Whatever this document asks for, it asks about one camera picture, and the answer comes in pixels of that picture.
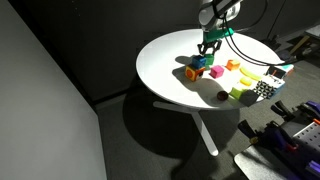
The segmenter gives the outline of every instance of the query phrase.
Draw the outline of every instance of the colorful toy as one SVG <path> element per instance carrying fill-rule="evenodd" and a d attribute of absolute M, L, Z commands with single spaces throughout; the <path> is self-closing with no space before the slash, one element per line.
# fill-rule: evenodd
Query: colorful toy
<path fill-rule="evenodd" d="M 260 81 L 260 79 L 262 78 L 261 75 L 255 74 L 255 73 L 249 71 L 245 67 L 241 67 L 240 71 L 242 72 L 243 75 L 248 76 L 249 78 L 256 80 L 256 81 Z"/>
<path fill-rule="evenodd" d="M 286 75 L 286 73 L 287 72 L 285 72 L 277 66 L 270 66 L 268 71 L 266 72 L 266 75 L 272 75 L 279 79 L 282 79 Z"/>
<path fill-rule="evenodd" d="M 252 84 L 252 80 L 251 78 L 247 77 L 247 76 L 244 76 L 240 79 L 240 82 L 243 84 L 243 85 L 246 85 L 246 86 L 251 86 Z"/>
<path fill-rule="evenodd" d="M 270 66 L 266 72 L 266 75 L 273 75 L 279 79 L 282 79 L 293 71 L 293 67 L 294 66 L 292 64 L 285 66 Z"/>
<path fill-rule="evenodd" d="M 220 91 L 217 94 L 217 99 L 220 101 L 225 101 L 229 97 L 229 94 L 226 91 Z"/>
<path fill-rule="evenodd" d="M 236 86 L 234 86 L 231 90 L 231 92 L 229 93 L 231 96 L 233 96 L 235 99 L 240 99 L 242 93 L 246 92 L 248 89 L 244 88 L 243 86 L 241 86 L 241 84 L 237 84 Z"/>
<path fill-rule="evenodd" d="M 203 56 L 194 56 L 192 58 L 192 66 L 195 69 L 201 69 L 206 65 L 206 58 Z"/>
<path fill-rule="evenodd" d="M 239 66 L 240 66 L 240 62 L 239 61 L 237 61 L 237 60 L 229 60 L 228 63 L 227 63 L 226 68 L 229 69 L 230 71 L 233 71 L 233 70 L 239 69 Z"/>
<path fill-rule="evenodd" d="M 264 76 L 253 89 L 259 96 L 270 99 L 280 91 L 285 82 L 274 76 Z"/>
<path fill-rule="evenodd" d="M 216 65 L 216 66 L 213 66 L 211 68 L 211 72 L 210 72 L 210 75 L 213 77 L 213 78 L 218 78 L 218 77 L 221 77 L 222 74 L 224 72 L 224 69 L 223 67 L 219 66 L 219 65 Z"/>
<path fill-rule="evenodd" d="M 185 75 L 191 81 L 196 81 L 202 77 L 205 69 L 206 69 L 205 67 L 202 67 L 200 69 L 195 69 L 192 65 L 189 64 L 186 66 Z"/>
<path fill-rule="evenodd" d="M 214 56 L 212 54 L 205 54 L 204 57 L 206 58 L 206 70 L 210 69 L 210 66 L 213 64 Z"/>

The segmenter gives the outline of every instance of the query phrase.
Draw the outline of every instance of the dark wall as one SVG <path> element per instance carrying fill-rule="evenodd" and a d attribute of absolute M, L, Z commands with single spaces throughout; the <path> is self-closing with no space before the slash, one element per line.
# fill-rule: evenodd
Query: dark wall
<path fill-rule="evenodd" d="M 198 28 L 201 3 L 201 0 L 11 1 L 25 4 L 43 36 L 96 102 L 129 88 L 136 75 L 136 57 L 146 43 L 169 32 Z M 283 1 L 270 0 L 263 19 L 244 34 L 259 40 L 267 38 Z M 264 0 L 243 1 L 239 16 L 230 25 L 234 29 L 249 26 L 263 7 Z"/>
<path fill-rule="evenodd" d="M 271 32 L 285 36 L 305 30 L 320 21 L 319 0 L 287 0 Z"/>

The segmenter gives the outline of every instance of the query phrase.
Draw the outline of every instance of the cable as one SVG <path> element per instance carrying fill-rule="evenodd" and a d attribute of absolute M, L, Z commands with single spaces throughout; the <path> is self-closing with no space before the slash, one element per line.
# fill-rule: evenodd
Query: cable
<path fill-rule="evenodd" d="M 279 16 L 280 16 L 281 11 L 282 11 L 282 9 L 284 8 L 284 5 L 286 4 L 286 2 L 287 2 L 287 0 L 284 0 L 284 1 L 283 1 L 282 5 L 281 5 L 281 8 L 280 8 L 280 10 L 279 10 L 279 12 L 278 12 L 278 14 L 277 14 L 277 17 L 276 17 L 276 19 L 273 21 L 273 24 L 272 24 L 272 26 L 271 26 L 271 29 L 269 30 L 269 33 L 268 33 L 268 35 L 267 35 L 267 39 L 269 39 L 269 36 L 270 36 L 270 34 L 271 34 L 271 32 L 272 32 L 272 30 L 273 30 L 273 28 L 274 28 L 274 25 L 275 25 L 276 22 L 278 21 L 278 18 L 279 18 Z"/>
<path fill-rule="evenodd" d="M 249 27 L 242 28 L 242 29 L 237 29 L 237 30 L 235 30 L 235 32 L 247 31 L 247 30 L 249 30 L 250 28 L 252 28 L 253 26 L 257 25 L 257 24 L 260 22 L 260 20 L 262 19 L 262 17 L 263 17 L 264 14 L 266 13 L 267 8 L 268 8 L 268 6 L 269 6 L 269 0 L 265 0 L 264 2 L 265 2 L 265 3 L 264 3 L 264 9 L 263 9 L 260 17 L 259 17 L 254 23 L 252 23 Z"/>
<path fill-rule="evenodd" d="M 298 62 L 298 60 L 291 60 L 291 61 L 287 61 L 287 62 L 284 62 L 284 63 L 279 63 L 279 64 L 272 64 L 272 63 L 267 63 L 267 62 L 264 62 L 264 61 L 259 61 L 257 59 L 254 59 L 254 58 L 251 58 L 249 56 L 247 56 L 246 54 L 244 54 L 242 51 L 240 51 L 240 49 L 237 47 L 237 45 L 235 44 L 232 36 L 231 36 L 231 32 L 229 30 L 229 26 L 228 26 L 228 23 L 227 23 L 227 19 L 226 19 L 226 13 L 224 14 L 224 18 L 223 18 L 223 24 L 226 26 L 227 28 L 227 31 L 229 33 L 229 37 L 231 39 L 231 42 L 233 44 L 233 46 L 238 50 L 238 52 L 241 54 L 239 54 L 238 52 L 236 52 L 235 49 L 232 48 L 232 46 L 230 45 L 230 43 L 228 42 L 228 39 L 227 39 L 227 36 L 225 36 L 225 39 L 229 45 L 229 47 L 232 49 L 232 51 L 234 53 L 236 53 L 238 56 L 240 56 L 242 59 L 244 59 L 245 61 L 248 61 L 252 64 L 256 64 L 256 65 L 260 65 L 260 66 L 284 66 L 284 65 L 289 65 L 289 64 L 293 64 L 293 63 L 296 63 Z"/>

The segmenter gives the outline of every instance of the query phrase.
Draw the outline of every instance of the table leg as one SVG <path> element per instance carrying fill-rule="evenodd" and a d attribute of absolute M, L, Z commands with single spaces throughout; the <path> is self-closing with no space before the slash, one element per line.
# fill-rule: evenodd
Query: table leg
<path fill-rule="evenodd" d="M 171 110 L 171 111 L 177 111 L 177 112 L 191 114 L 193 117 L 193 120 L 199 130 L 199 133 L 201 134 L 201 137 L 202 137 L 205 145 L 207 146 L 209 153 L 212 156 L 217 156 L 219 154 L 219 151 L 218 151 L 216 145 L 214 144 L 214 142 L 209 134 L 209 131 L 208 131 L 207 127 L 205 126 L 205 124 L 199 114 L 199 111 L 200 111 L 199 109 L 192 109 L 192 108 L 188 108 L 188 107 L 184 107 L 184 106 L 179 106 L 176 104 L 163 103 L 163 102 L 159 102 L 159 101 L 155 101 L 153 103 L 153 106 L 157 107 L 157 108 L 161 108 L 161 109 L 167 109 L 167 110 Z"/>
<path fill-rule="evenodd" d="M 298 44 L 296 44 L 290 51 L 290 54 L 293 54 L 297 49 L 299 49 L 310 37 L 309 36 L 304 36 Z"/>

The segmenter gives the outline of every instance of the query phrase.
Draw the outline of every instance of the white round table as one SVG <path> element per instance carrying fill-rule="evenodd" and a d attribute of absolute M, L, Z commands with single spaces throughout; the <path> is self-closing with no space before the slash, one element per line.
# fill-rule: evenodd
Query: white round table
<path fill-rule="evenodd" d="M 235 33 L 233 39 L 238 48 L 252 58 L 269 63 L 282 62 L 269 47 L 248 36 Z M 222 77 L 212 78 L 205 71 L 202 78 L 192 82 L 185 76 L 185 66 L 191 63 L 191 57 L 199 55 L 197 44 L 201 44 L 201 29 L 183 30 L 161 36 L 147 44 L 139 53 L 136 68 L 142 82 L 155 94 L 174 104 L 155 102 L 154 106 L 190 113 L 212 155 L 218 151 L 198 113 L 201 109 L 228 110 L 244 107 L 242 103 L 229 96 L 226 101 L 219 101 L 219 91 L 230 92 L 232 87 L 244 75 L 239 71 L 224 70 Z M 268 69 L 244 61 L 228 46 L 225 39 L 219 51 L 215 53 L 213 65 L 226 66 L 227 61 L 240 61 L 250 71 L 262 75 Z"/>

